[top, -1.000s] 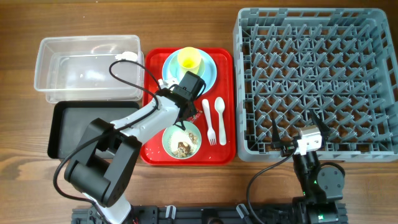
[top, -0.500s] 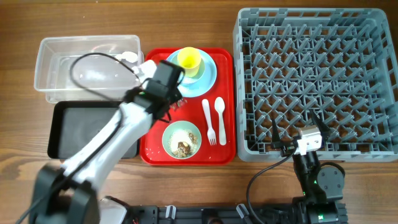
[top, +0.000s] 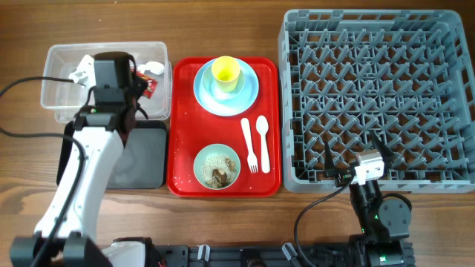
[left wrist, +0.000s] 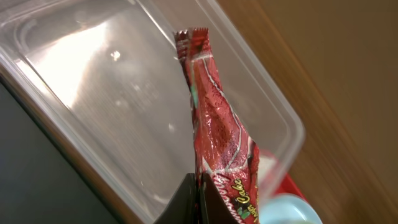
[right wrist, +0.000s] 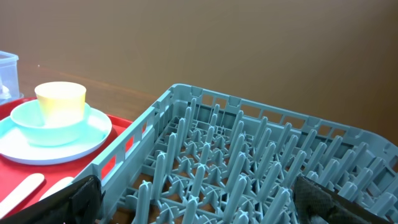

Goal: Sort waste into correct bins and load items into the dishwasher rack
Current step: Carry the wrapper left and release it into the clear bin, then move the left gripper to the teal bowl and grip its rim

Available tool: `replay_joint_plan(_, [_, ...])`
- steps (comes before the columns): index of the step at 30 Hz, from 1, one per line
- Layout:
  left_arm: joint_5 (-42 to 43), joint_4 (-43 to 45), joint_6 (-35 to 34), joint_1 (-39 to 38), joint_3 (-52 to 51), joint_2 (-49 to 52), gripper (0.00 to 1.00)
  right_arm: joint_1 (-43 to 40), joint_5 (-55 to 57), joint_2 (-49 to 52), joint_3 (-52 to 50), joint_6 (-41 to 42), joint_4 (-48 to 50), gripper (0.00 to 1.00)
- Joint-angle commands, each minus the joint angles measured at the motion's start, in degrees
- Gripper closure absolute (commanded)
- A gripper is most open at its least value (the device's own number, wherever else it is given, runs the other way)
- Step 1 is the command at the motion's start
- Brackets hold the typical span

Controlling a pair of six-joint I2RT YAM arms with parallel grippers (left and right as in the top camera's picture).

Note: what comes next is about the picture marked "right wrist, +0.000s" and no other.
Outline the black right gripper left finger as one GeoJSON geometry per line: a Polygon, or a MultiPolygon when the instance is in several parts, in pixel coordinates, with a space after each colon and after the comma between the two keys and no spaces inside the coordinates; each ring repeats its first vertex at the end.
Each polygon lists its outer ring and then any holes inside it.
{"type": "Polygon", "coordinates": [[[68,187],[1,220],[1,224],[94,224],[104,192],[95,175],[68,187]]]}

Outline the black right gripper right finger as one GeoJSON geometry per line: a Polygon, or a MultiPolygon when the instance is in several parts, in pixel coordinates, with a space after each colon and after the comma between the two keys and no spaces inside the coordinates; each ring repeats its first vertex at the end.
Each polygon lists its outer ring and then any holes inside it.
{"type": "Polygon", "coordinates": [[[313,218],[320,217],[327,223],[389,223],[383,215],[395,204],[395,195],[384,194],[369,210],[354,202],[370,180],[369,175],[359,175],[351,185],[345,184],[335,193],[308,177],[297,177],[293,201],[298,221],[312,223],[313,218]]]}

